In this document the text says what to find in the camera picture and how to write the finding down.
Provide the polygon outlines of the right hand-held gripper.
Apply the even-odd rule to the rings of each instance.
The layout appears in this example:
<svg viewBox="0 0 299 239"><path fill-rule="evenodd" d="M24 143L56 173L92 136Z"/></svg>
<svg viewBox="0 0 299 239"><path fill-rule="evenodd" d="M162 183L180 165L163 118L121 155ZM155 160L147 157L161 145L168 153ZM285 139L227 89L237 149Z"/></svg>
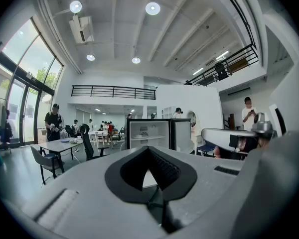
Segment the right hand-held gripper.
<svg viewBox="0 0 299 239"><path fill-rule="evenodd" d="M201 136L205 142L219 149L223 159L244 160L248 153L259 147L259 136L252 131L204 128Z"/></svg>

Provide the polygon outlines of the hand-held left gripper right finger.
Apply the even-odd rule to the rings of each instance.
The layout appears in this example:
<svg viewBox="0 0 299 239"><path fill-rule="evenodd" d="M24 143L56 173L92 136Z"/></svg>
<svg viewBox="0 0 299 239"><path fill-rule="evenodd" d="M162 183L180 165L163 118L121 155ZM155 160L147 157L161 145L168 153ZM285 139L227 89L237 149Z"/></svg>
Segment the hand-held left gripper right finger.
<svg viewBox="0 0 299 239"><path fill-rule="evenodd" d="M153 146L148 147L148 162L165 202L185 197L197 181L197 172L191 165Z"/></svg>

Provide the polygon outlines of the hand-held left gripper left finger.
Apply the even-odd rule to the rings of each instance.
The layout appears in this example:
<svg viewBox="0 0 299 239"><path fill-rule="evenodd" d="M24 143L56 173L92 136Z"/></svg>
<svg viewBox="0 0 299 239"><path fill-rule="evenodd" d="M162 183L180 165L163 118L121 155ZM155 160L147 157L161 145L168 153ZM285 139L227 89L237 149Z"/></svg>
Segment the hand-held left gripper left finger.
<svg viewBox="0 0 299 239"><path fill-rule="evenodd" d="M149 201L143 191L143 182L149 169L149 148L144 146L119 159L105 172L109 190L127 203L146 204Z"/></svg>

